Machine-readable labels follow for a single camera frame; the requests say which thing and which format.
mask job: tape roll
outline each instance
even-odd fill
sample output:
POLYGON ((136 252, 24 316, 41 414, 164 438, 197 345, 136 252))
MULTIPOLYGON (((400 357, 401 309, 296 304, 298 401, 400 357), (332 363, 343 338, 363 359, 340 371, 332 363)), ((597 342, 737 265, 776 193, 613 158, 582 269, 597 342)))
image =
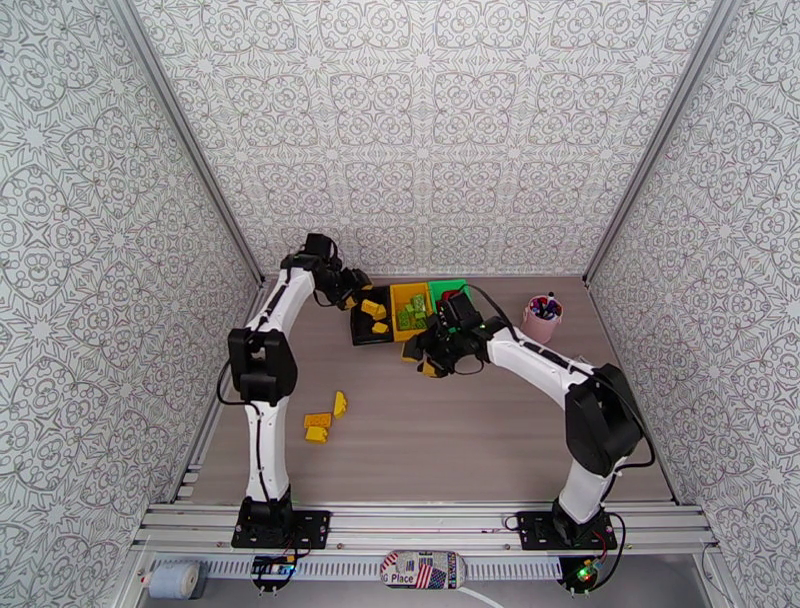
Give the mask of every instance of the tape roll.
POLYGON ((164 600, 188 600, 200 575, 197 562, 161 564, 150 577, 150 597, 164 600))

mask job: black tray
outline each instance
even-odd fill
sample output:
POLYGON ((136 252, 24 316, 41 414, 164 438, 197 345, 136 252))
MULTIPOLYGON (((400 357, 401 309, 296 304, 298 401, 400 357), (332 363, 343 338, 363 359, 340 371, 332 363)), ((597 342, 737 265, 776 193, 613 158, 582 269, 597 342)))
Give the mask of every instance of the black tray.
POLYGON ((350 336, 353 339, 353 346, 363 346, 364 344, 383 344, 393 342, 394 334, 392 328, 392 302, 389 296, 389 286, 373 287, 362 291, 359 301, 370 300, 376 304, 383 304, 386 307, 386 318, 381 319, 381 323, 389 326, 388 333, 373 334, 372 325, 375 321, 367 313, 361 311, 361 304, 350 309, 350 336))

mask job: white cable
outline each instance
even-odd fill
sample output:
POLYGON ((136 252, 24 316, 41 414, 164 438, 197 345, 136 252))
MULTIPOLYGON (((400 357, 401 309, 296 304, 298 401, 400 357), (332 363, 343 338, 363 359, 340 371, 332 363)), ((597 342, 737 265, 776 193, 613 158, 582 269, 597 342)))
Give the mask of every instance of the white cable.
POLYGON ((483 593, 478 593, 477 591, 474 591, 472 589, 467 589, 466 587, 459 587, 458 589, 456 589, 456 591, 460 591, 461 593, 466 593, 467 595, 471 595, 476 600, 480 600, 481 602, 483 602, 487 606, 491 606, 492 608, 503 608, 503 606, 495 602, 492 598, 486 597, 485 595, 483 595, 483 593))

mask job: pen holder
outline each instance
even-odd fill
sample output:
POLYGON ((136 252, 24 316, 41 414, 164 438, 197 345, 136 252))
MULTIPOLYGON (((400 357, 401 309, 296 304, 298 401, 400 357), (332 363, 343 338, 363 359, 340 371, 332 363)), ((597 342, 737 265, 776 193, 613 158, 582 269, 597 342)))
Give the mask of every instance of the pen holder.
POLYGON ((564 307, 561 302, 558 302, 559 314, 552 319, 542 319, 534 313, 534 302, 544 296, 536 296, 531 298, 525 310, 522 311, 522 325, 520 329, 522 333, 528 336, 531 340, 536 340, 539 344, 547 344, 550 338, 553 337, 553 332, 556 327, 561 323, 561 318, 564 316, 564 307))

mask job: yellow bin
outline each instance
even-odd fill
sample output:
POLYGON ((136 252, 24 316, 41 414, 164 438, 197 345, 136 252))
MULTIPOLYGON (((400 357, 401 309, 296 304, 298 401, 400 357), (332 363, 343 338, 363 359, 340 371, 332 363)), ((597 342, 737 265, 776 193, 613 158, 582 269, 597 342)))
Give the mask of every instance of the yellow bin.
POLYGON ((425 310, 428 315, 433 314, 431 306, 431 292, 427 283, 402 283, 400 285, 389 286, 389 297, 392 301, 392 325, 394 326, 394 341, 405 342, 412 336, 425 331, 424 329, 398 329, 397 312, 403 310, 406 304, 411 303, 411 298, 417 294, 425 295, 425 310))

